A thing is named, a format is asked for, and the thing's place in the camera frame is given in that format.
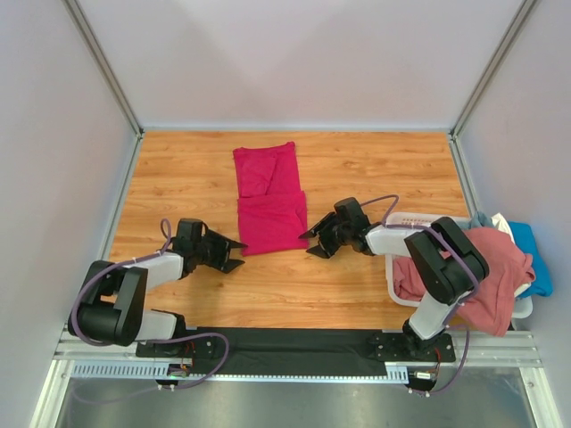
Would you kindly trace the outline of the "magenta t shirt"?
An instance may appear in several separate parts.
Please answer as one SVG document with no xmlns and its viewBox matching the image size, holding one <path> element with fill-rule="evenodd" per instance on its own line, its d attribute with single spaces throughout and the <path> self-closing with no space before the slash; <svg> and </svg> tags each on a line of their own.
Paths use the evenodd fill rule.
<svg viewBox="0 0 571 428">
<path fill-rule="evenodd" d="M 305 250 L 307 202 L 295 143 L 233 151 L 237 182 L 237 224 L 245 256 Z"/>
</svg>

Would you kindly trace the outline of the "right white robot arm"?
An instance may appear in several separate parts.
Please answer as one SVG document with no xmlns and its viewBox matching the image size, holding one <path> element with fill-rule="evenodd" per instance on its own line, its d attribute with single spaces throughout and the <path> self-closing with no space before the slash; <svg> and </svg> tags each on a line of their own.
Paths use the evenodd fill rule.
<svg viewBox="0 0 571 428">
<path fill-rule="evenodd" d="M 330 259 L 343 246 L 368 256 L 409 258 L 425 293 L 397 335 L 396 349 L 420 360 L 431 354 L 459 306 L 478 291 L 490 269 L 484 256 L 450 217 L 427 226 L 372 223 L 362 204 L 350 197 L 337 202 L 302 239 L 317 240 L 309 254 Z"/>
</svg>

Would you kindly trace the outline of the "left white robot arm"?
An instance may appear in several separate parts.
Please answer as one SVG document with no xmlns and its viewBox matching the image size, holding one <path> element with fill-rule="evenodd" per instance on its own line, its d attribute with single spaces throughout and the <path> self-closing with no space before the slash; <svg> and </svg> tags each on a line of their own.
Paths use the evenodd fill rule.
<svg viewBox="0 0 571 428">
<path fill-rule="evenodd" d="M 231 252 L 247 245 L 194 218 L 180 219 L 176 231 L 164 218 L 161 233 L 165 243 L 151 254 L 122 262 L 97 260 L 90 265 L 70 310 L 70 334 L 96 347 L 156 343 L 168 358 L 186 351 L 188 337 L 179 330 L 182 318 L 166 311 L 146 310 L 146 294 L 186 278 L 199 266 L 228 274 L 244 264 L 233 259 Z"/>
</svg>

